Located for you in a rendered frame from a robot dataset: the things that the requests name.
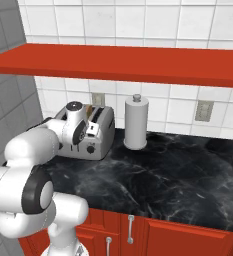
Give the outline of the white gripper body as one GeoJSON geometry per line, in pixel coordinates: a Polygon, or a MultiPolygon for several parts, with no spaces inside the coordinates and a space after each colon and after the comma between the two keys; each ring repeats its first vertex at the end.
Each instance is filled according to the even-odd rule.
{"type": "Polygon", "coordinates": [[[88,122],[86,135],[89,137],[96,137],[99,132],[99,125],[97,123],[88,122]]]}

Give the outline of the silver toaster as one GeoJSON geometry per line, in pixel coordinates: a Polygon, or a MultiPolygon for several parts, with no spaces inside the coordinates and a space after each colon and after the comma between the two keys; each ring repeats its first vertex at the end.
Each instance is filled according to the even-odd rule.
{"type": "Polygon", "coordinates": [[[65,145],[59,152],[59,156],[85,159],[85,160],[101,160],[110,150],[115,135],[115,120],[112,107],[95,106],[89,121],[99,125],[99,132],[96,137],[85,135],[84,139],[77,145],[65,145]],[[92,154],[87,152],[88,146],[94,146],[95,151],[92,154]]]}

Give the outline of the brown bread slice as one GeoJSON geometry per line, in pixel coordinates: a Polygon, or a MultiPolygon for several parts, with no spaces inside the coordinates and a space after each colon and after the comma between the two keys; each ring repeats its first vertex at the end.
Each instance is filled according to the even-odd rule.
{"type": "Polygon", "coordinates": [[[95,110],[95,106],[92,106],[92,105],[86,105],[86,115],[87,115],[87,120],[90,119],[93,111],[95,110]]]}

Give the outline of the white paper towel roll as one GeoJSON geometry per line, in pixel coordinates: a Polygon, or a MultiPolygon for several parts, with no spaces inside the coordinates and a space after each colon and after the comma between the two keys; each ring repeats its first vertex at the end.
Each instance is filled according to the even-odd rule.
{"type": "Polygon", "coordinates": [[[131,150],[141,150],[146,144],[149,101],[140,94],[125,100],[124,145],[131,150]]]}

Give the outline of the narrow red cupboard door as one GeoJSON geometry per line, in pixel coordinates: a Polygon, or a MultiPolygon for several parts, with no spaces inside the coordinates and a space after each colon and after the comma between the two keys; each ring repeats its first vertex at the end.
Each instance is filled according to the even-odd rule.
{"type": "Polygon", "coordinates": [[[128,214],[121,215],[120,227],[120,241],[121,241],[121,256],[141,256],[143,231],[144,231],[144,218],[134,215],[132,226],[133,244],[128,244],[128,214]]]}

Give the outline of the wide red cupboard door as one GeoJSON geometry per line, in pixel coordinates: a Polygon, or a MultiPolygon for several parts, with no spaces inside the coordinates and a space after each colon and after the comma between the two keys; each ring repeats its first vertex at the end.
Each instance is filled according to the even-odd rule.
{"type": "Polygon", "coordinates": [[[233,232],[146,219],[144,256],[233,256],[233,232]]]}

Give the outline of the grey wall outlet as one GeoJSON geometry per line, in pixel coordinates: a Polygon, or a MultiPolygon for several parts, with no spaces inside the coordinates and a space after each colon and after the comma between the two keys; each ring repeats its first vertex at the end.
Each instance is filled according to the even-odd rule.
{"type": "Polygon", "coordinates": [[[198,101],[195,120],[202,122],[209,122],[213,110],[214,102],[213,101],[198,101]]]}
{"type": "Polygon", "coordinates": [[[93,93],[92,94],[92,104],[96,106],[105,105],[105,94],[104,93],[93,93]]]}

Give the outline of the red wall shelf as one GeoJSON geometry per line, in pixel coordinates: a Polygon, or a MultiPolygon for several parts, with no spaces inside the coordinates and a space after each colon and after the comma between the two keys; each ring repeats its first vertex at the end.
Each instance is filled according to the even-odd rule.
{"type": "Polygon", "coordinates": [[[0,74],[233,88],[233,50],[28,43],[0,54],[0,74]]]}

